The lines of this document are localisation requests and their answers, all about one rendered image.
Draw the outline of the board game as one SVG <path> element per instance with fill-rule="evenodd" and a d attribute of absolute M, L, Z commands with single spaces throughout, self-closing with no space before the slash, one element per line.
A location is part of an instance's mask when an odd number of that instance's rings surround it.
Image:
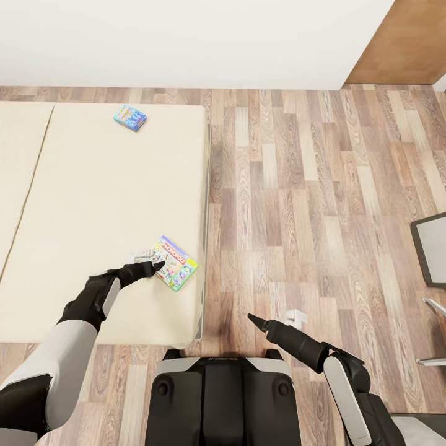
<path fill-rule="evenodd" d="M 199 264 L 165 235 L 150 250 L 155 252 L 155 256 L 142 258 L 141 261 L 151 261 L 153 263 L 165 261 L 164 267 L 155 273 L 175 292 L 180 290 L 199 267 Z"/>
<path fill-rule="evenodd" d="M 145 113 L 136 110 L 133 107 L 124 104 L 120 110 L 113 116 L 116 122 L 126 126 L 133 131 L 137 131 L 145 122 L 147 116 Z"/>

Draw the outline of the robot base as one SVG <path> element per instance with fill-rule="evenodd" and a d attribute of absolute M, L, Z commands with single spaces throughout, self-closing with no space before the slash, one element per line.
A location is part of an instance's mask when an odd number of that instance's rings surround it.
<path fill-rule="evenodd" d="M 302 446 L 278 349 L 265 358 L 179 355 L 169 349 L 156 367 L 145 446 Z"/>

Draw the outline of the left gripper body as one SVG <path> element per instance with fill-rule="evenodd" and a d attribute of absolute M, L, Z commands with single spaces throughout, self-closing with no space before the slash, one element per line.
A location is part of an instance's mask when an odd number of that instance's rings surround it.
<path fill-rule="evenodd" d="M 126 264 L 123 265 L 123 268 L 126 268 L 131 272 L 132 275 L 132 281 L 131 283 L 134 283 L 138 281 L 138 279 L 141 278 L 149 278 L 152 277 L 154 272 L 153 262 L 146 261 L 146 262 L 140 262 L 135 264 Z"/>

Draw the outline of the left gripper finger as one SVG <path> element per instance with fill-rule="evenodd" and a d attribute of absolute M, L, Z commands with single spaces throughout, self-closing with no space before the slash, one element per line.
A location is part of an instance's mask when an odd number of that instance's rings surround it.
<path fill-rule="evenodd" d="M 156 271 L 160 271 L 165 265 L 165 261 L 161 261 L 158 263 L 153 263 L 153 267 L 154 267 L 154 272 Z"/>

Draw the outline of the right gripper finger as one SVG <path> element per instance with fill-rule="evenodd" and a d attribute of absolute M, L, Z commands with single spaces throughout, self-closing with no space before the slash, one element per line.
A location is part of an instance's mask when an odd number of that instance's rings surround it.
<path fill-rule="evenodd" d="M 248 318 L 264 333 L 266 333 L 269 330 L 271 322 L 273 322 L 273 320 L 266 321 L 263 318 L 260 318 L 250 313 L 248 314 Z"/>

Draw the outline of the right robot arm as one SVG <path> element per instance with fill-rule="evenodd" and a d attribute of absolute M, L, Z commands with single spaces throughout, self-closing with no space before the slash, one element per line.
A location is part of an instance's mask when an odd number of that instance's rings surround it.
<path fill-rule="evenodd" d="M 264 320 L 253 314 L 248 318 L 264 333 L 316 373 L 325 373 L 351 446 L 406 446 L 403 435 L 391 418 L 380 396 L 370 394 L 371 379 L 357 356 L 327 342 L 318 342 L 303 333 L 306 313 L 286 311 L 284 323 Z M 330 353 L 330 351 L 332 351 Z"/>

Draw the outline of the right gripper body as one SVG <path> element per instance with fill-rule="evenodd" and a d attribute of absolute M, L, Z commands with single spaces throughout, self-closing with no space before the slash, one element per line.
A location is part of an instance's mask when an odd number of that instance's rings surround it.
<path fill-rule="evenodd" d="M 310 338 L 310 336 L 291 325 L 285 325 L 277 320 L 271 322 L 266 337 L 268 341 L 278 344 L 282 349 L 290 355 L 293 355 L 300 362 L 302 362 L 300 357 L 301 348 L 306 341 L 306 338 Z"/>

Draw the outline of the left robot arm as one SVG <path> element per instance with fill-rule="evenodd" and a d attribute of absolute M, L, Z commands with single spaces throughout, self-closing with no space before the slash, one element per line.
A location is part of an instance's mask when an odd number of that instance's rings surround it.
<path fill-rule="evenodd" d="M 0 446 L 35 446 L 76 408 L 95 340 L 124 287 L 152 277 L 165 261 L 153 250 L 128 251 L 122 268 L 91 274 L 40 347 L 0 384 Z"/>

